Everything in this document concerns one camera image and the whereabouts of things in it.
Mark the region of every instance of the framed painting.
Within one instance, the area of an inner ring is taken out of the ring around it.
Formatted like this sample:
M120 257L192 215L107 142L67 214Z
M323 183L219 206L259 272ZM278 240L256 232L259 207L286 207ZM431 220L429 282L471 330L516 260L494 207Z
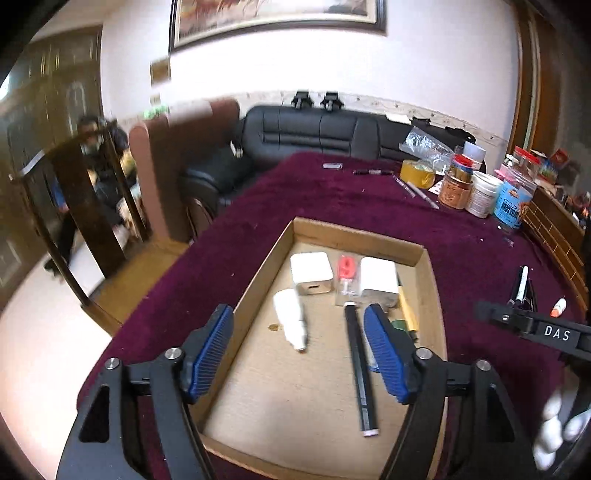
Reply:
M173 0L170 51L243 31L293 27L385 32L385 0Z

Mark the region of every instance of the maroon tablecloth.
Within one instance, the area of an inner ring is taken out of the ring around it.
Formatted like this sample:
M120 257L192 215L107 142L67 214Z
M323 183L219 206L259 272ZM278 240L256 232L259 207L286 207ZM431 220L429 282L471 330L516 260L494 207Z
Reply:
M345 169L323 170L325 161L345 162ZM369 166L391 168L383 162ZM434 210L419 197L411 199L391 177L353 176L354 168L368 168L368 163L297 154L267 173L216 219L146 296L90 373L79 401L107 358L116 356L127 364L151 360L181 345L219 303L236 306L287 223L301 216L424 245L437 280L449 359L491 361L533 436L543 404L561 379L558 353L475 321L473 305L477 300L505 303L517 267L525 264L539 311L549 313L566 296L564 318L580 320L582 314L559 271L526 236L517 235L511 247L494 218L481 220L444 206ZM167 473L158 461L158 442L150 428L144 432L148 454L155 477L164 479ZM238 468L223 460L215 459L215 466L222 477L237 475ZM240 476L259 478L244 471Z

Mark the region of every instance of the cardboard box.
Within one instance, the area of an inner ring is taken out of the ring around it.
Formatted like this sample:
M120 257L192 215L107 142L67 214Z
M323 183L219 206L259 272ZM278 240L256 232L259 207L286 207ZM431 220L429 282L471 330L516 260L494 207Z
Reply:
M290 256L393 260L419 324L420 345L446 359L439 295L427 251L415 244L339 225L295 218L235 310L234 334L210 393L191 408L208 451L277 479L375 479L404 421L406 407L371 374L380 435L363 437L343 308L335 291L301 297L309 344L296 352L278 329L273 295L292 287ZM365 305L360 306L362 317ZM402 318L398 310L391 319ZM431 466L435 473L444 434Z

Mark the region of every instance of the black leather sofa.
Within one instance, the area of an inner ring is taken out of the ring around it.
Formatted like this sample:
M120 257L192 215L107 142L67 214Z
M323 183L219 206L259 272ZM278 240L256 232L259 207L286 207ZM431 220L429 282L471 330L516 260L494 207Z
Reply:
M462 129L439 128L428 119L413 125L451 149L476 139ZM198 216L213 219L253 185L266 171L302 151L355 157L362 160L402 161L412 158L399 150L411 125L389 121L385 115L339 109L296 109L255 106L238 123L233 141L242 156L228 145L205 160L189 163L180 176L187 205L204 209Z

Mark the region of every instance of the blue gripper pad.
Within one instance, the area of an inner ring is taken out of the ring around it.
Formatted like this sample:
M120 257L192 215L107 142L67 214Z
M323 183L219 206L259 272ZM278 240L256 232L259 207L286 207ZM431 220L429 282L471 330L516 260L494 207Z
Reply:
M195 403L211 387L233 331L233 310L221 304L205 326L192 331L183 343L185 358L180 381L189 403Z
M412 368L413 341L407 332L395 329L375 303L365 309L363 328L386 390L399 403L408 404L411 391L407 385L407 370Z

